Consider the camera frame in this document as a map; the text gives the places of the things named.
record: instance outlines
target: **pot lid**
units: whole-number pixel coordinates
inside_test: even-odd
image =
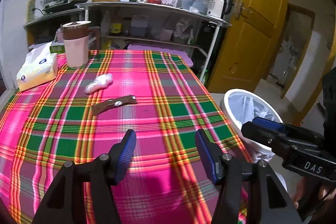
[[[79,28],[79,27],[82,27],[84,25],[88,25],[89,23],[91,23],[91,21],[74,21],[74,22],[70,22],[70,23],[67,23],[67,24],[64,24],[63,25],[63,28]]]

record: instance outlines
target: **blue gripper pad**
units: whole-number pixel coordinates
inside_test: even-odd
[[[129,129],[121,142],[112,146],[109,155],[111,157],[111,167],[115,174],[115,185],[124,179],[131,163],[136,144],[137,136],[135,131]]]
[[[274,130],[274,131],[279,131],[279,132],[283,132],[283,133],[285,133],[285,131],[286,131],[286,128],[285,128],[283,123],[270,121],[270,120],[267,120],[267,119],[261,118],[261,117],[255,117],[252,120],[252,123],[254,123],[258,126],[270,129],[270,130]]]
[[[221,156],[223,152],[218,144],[209,141],[203,129],[195,133],[195,143],[207,178],[212,184],[220,185],[223,180]]]

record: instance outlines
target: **kettle handle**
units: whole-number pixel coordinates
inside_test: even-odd
[[[223,12],[224,15],[228,15],[231,12],[231,10],[232,10],[232,4],[233,4],[233,0],[229,0],[229,3],[227,5],[227,11]]]
[[[90,27],[89,32],[92,32],[92,34],[96,37],[96,48],[97,48],[97,55],[98,51],[100,50],[100,27]]]

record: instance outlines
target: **tissue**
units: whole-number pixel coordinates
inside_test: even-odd
[[[55,79],[58,72],[57,54],[50,53],[51,42],[33,49],[16,75],[20,91]]]

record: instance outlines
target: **wooden door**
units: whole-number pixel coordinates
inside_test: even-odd
[[[278,42],[288,0],[236,0],[208,91],[230,89],[253,92]]]

